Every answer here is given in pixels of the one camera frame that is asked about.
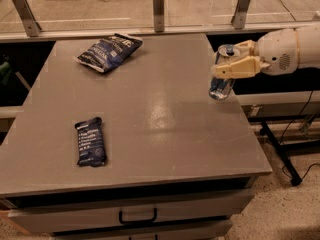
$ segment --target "dark blue package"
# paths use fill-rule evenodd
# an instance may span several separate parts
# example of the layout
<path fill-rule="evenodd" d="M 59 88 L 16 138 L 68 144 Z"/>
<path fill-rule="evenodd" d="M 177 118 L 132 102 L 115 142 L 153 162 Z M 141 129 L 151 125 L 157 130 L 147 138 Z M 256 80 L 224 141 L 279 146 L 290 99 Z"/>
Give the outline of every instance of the dark blue package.
<path fill-rule="evenodd" d="M 98 167 L 104 165 L 107 155 L 101 124 L 100 117 L 75 124 L 75 128 L 78 130 L 79 166 Z"/>
<path fill-rule="evenodd" d="M 99 40 L 75 59 L 100 73 L 107 73 L 119 67 L 141 45 L 139 37 L 115 34 Z"/>

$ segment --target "green object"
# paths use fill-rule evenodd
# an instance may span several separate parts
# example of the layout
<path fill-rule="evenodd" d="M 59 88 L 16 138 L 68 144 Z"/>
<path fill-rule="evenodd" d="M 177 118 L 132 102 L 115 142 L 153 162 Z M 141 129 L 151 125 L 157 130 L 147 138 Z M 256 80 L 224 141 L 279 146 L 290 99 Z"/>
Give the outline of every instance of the green object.
<path fill-rule="evenodd" d="M 6 61 L 0 66 L 0 76 L 2 78 L 1 83 L 3 85 L 8 84 L 8 81 L 9 81 L 9 78 L 10 78 L 12 72 L 13 72 L 13 68 Z"/>

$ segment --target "black stand leg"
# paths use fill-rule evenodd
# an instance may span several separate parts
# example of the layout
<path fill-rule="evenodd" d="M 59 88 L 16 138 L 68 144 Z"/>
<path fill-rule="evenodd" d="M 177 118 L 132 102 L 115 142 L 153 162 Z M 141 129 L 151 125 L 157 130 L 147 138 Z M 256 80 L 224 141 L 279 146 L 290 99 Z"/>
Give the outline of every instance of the black stand leg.
<path fill-rule="evenodd" d="M 286 150 L 281 147 L 281 145 L 279 144 L 278 140 L 274 137 L 272 131 L 270 130 L 269 126 L 267 125 L 266 122 L 261 122 L 262 125 L 262 129 L 260 131 L 261 134 L 267 134 L 269 140 L 271 141 L 272 145 L 275 147 L 277 154 L 279 155 L 279 157 L 281 158 L 281 160 L 283 161 L 284 165 L 287 167 L 289 173 L 292 176 L 291 179 L 291 184 L 292 186 L 298 186 L 300 185 L 300 183 L 302 182 L 301 177 L 299 176 L 299 174 L 297 173 L 296 169 L 294 168 L 294 166 L 292 165 Z"/>

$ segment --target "concrete floor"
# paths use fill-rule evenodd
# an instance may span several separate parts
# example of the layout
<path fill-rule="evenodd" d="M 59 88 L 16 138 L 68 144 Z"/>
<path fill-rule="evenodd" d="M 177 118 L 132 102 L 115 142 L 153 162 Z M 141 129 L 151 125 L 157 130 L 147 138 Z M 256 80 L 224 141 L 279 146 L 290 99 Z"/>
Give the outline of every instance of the concrete floor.
<path fill-rule="evenodd" d="M 230 24 L 238 0 L 165 0 L 166 26 Z M 320 0 L 251 0 L 248 23 L 314 20 Z M 152 0 L 28 0 L 44 31 L 151 28 Z M 11 0 L 0 0 L 0 33 L 22 32 Z"/>
<path fill-rule="evenodd" d="M 285 124 L 271 124 L 277 137 Z M 290 138 L 306 139 L 292 124 L 286 133 Z M 258 134 L 259 125 L 252 126 L 273 168 L 273 173 L 260 177 L 254 184 L 254 199 L 239 215 L 231 217 L 233 227 L 225 240 L 319 240 L 320 239 L 320 167 L 313 167 L 298 187 L 292 187 L 290 179 L 282 172 L 283 163 L 266 137 Z M 320 138 L 320 122 L 309 129 L 309 139 Z M 308 166 L 320 163 L 320 153 L 291 157 L 300 176 Z M 0 219 L 0 239 L 49 240 L 48 236 L 26 236 Z"/>

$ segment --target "drawer handle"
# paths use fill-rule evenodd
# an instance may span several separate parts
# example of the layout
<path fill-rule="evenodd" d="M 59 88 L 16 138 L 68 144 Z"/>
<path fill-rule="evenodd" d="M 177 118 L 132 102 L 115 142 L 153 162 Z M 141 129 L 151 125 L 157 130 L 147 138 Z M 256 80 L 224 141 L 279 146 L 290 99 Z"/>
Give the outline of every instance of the drawer handle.
<path fill-rule="evenodd" d="M 158 240 L 158 235 L 154 235 L 154 240 Z"/>
<path fill-rule="evenodd" d="M 123 225 L 127 224 L 141 224 L 141 223 L 152 223 L 157 219 L 158 216 L 158 211 L 157 208 L 153 208 L 153 217 L 151 219 L 146 219 L 146 220 L 134 220 L 134 221 L 128 221 L 128 220 L 123 220 L 122 218 L 122 211 L 119 212 L 119 221 Z"/>

